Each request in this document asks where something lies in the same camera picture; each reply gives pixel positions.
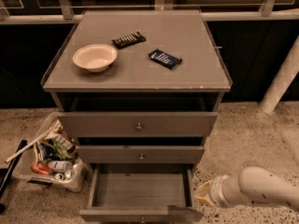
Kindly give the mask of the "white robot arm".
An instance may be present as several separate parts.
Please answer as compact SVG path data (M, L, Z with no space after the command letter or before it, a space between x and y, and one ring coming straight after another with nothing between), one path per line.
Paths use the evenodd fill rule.
M208 206L233 208L285 206L299 211L299 187L260 167L246 167L236 175L220 175L194 192Z

